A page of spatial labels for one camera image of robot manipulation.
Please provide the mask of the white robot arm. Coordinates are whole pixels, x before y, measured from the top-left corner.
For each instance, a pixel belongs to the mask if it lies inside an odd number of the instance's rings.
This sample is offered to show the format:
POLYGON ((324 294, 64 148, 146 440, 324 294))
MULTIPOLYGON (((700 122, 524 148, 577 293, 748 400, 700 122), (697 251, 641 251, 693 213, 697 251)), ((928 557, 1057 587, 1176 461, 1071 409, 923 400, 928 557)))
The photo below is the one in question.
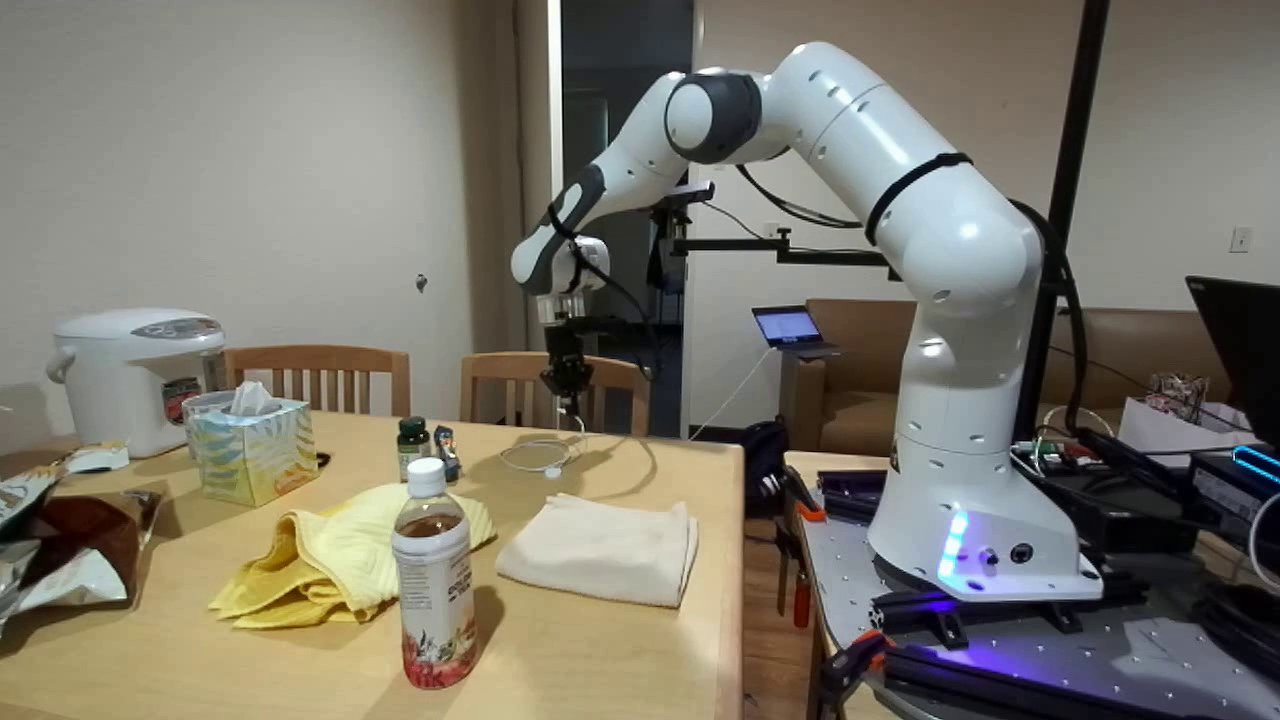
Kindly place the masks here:
POLYGON ((581 293, 581 233, 697 165, 801 154, 912 294, 870 551, 969 603, 1095 600, 1076 524, 1011 466, 1043 241, 897 89, 808 38, 767 71, 667 71, 512 247, 512 278, 581 293))

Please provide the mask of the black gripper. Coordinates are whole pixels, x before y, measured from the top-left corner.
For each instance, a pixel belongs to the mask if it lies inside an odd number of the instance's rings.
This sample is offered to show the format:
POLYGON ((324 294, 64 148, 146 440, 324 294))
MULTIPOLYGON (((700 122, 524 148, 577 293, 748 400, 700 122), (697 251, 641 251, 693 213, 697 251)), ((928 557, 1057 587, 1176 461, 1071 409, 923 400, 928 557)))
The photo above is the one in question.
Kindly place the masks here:
MULTIPOLYGON (((557 379, 583 379, 587 360, 581 347, 581 322, 587 319, 587 298, 610 278, 610 251, 600 234, 557 241, 546 251, 546 293, 538 298, 546 370, 557 379)), ((587 431, 583 414, 587 382, 570 394, 550 387, 561 428, 587 431)))

